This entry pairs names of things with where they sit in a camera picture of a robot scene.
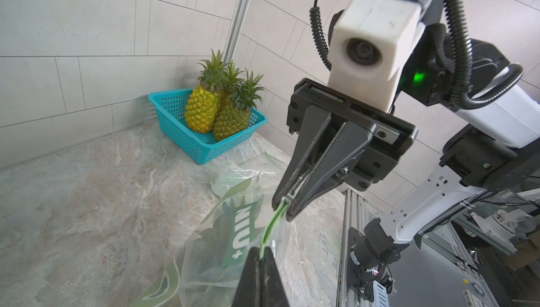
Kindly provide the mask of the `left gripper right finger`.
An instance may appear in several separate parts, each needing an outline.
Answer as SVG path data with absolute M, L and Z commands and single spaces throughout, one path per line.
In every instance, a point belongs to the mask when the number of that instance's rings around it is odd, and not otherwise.
M 264 251 L 260 261 L 260 306 L 290 306 L 272 251 Z

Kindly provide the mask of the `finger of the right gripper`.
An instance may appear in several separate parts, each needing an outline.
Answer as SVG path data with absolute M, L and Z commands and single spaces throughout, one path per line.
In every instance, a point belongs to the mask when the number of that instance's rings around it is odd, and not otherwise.
M 310 105 L 304 113 L 302 125 L 291 162 L 279 183 L 272 198 L 272 208 L 277 210 L 282 201 L 288 201 L 288 211 L 302 211 L 312 201 L 310 189 L 298 190 L 304 183 L 307 185 L 309 176 L 318 162 L 317 152 L 331 120 L 331 113 L 316 105 Z
M 334 135 L 314 166 L 314 173 L 309 176 L 307 185 L 302 183 L 298 190 L 310 189 L 312 201 L 342 184 L 345 176 L 353 169 L 351 165 L 365 151 L 374 136 L 374 126 L 364 128 L 351 121 L 345 122 Z M 302 211 L 287 211 L 288 222 L 293 221 Z

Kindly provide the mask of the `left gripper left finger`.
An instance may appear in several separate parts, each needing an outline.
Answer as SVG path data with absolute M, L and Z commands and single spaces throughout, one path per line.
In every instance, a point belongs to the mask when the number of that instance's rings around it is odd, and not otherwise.
M 261 306 L 261 258 L 260 249 L 252 247 L 248 252 L 240 276 L 232 307 Z

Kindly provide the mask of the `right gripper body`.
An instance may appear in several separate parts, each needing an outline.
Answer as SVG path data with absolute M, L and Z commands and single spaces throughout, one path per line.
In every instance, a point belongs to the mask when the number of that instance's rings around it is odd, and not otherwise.
M 345 122 L 351 121 L 364 128 L 375 127 L 372 141 L 351 164 L 353 169 L 343 181 L 361 192 L 383 180 L 394 169 L 418 133 L 414 125 L 310 79 L 302 79 L 291 96 L 287 117 L 291 133 L 299 136 L 305 110 L 310 105 L 331 113 L 330 124 L 316 156 L 322 154 Z

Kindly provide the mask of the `green pineapple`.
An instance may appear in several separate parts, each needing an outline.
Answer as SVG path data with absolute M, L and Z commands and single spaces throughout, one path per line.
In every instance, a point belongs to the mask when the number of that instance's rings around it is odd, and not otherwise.
M 189 281 L 196 285 L 233 287 L 261 228 L 255 227 L 262 201 L 229 198 L 217 205 L 210 226 L 199 231 L 191 245 Z
M 249 127 L 251 114 L 257 108 L 257 103 L 262 101 L 261 94 L 265 91 L 260 85 L 263 76 L 256 76 L 247 69 L 235 76 L 236 81 L 213 124 L 212 133 L 216 141 L 225 140 Z

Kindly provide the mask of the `zip-top bag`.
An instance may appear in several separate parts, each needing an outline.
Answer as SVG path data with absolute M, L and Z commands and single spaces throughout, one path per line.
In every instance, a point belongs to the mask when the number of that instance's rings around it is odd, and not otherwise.
M 287 167 L 287 163 L 262 153 L 240 166 L 230 166 L 222 171 L 211 184 L 211 189 L 221 199 L 234 186 L 251 180 L 252 184 L 273 190 L 271 194 L 274 194 Z
M 230 306 L 252 247 L 285 259 L 290 226 L 271 206 L 281 177 L 253 176 L 230 187 L 132 306 Z

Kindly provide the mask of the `yellow pineapple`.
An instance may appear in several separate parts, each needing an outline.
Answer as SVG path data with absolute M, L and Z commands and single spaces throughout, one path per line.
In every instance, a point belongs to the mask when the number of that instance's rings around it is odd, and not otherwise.
M 185 119 L 188 127 L 197 133 L 209 133 L 221 107 L 226 89 L 225 73 L 229 66 L 223 61 L 224 54 L 212 50 L 210 59 L 202 60 L 198 86 L 188 99 Z

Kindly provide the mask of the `orange pineapple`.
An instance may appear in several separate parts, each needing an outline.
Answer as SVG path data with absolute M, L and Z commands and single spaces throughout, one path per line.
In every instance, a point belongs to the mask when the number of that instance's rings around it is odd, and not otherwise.
M 222 79 L 222 105 L 229 101 L 236 86 L 240 83 L 242 79 L 240 75 L 241 71 L 235 66 L 235 63 L 231 62 L 226 65 Z

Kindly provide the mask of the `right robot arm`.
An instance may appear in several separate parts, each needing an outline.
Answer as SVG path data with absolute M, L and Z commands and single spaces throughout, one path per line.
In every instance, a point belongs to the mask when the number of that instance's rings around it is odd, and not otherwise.
M 506 190 L 538 169 L 539 120 L 532 114 L 539 105 L 518 87 L 522 74 L 490 43 L 455 42 L 443 25 L 427 28 L 398 91 L 425 106 L 442 104 L 467 125 L 446 143 L 411 201 L 362 230 L 347 228 L 347 285 L 361 298 L 375 299 L 380 279 L 371 269 L 383 273 L 411 242 L 420 244 L 423 228 L 448 218 L 458 203 Z M 272 206 L 286 203 L 288 221 L 342 184 L 364 191 L 384 179 L 417 133 L 412 124 L 370 106 L 366 93 L 353 97 L 310 79 L 295 86 L 287 124 L 298 142 Z

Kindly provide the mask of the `teal plastic basket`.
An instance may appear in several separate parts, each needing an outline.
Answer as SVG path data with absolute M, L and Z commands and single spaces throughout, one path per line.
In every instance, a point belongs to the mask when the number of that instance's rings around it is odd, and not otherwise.
M 255 109 L 250 116 L 248 128 L 218 142 L 211 132 L 197 133 L 187 125 L 186 106 L 193 90 L 186 88 L 151 93 L 148 100 L 156 108 L 160 128 L 164 134 L 199 165 L 204 165 L 245 142 L 268 122 L 267 117 Z

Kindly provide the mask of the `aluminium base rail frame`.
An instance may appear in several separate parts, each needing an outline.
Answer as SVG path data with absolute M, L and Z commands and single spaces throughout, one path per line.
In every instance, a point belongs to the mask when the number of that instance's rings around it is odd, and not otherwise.
M 399 243 L 383 215 L 347 190 L 337 305 L 538 306 L 539 276 L 497 257 L 517 252 L 514 229 L 538 210 L 519 194 L 484 190 Z

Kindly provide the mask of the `right aluminium corner post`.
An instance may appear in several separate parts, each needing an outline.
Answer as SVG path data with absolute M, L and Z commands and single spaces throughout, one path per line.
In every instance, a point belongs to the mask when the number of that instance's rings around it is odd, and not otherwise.
M 233 62 L 251 0 L 237 0 L 224 50 L 224 62 Z

